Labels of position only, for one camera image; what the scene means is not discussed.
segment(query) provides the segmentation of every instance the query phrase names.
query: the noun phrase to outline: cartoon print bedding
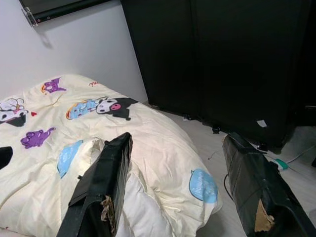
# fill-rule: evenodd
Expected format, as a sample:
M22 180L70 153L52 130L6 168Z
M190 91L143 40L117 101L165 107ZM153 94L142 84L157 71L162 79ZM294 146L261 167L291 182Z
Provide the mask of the cartoon print bedding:
M104 140L133 139L119 237L191 237L222 203L213 177L172 120L78 75L0 102L0 235L54 237L78 176Z

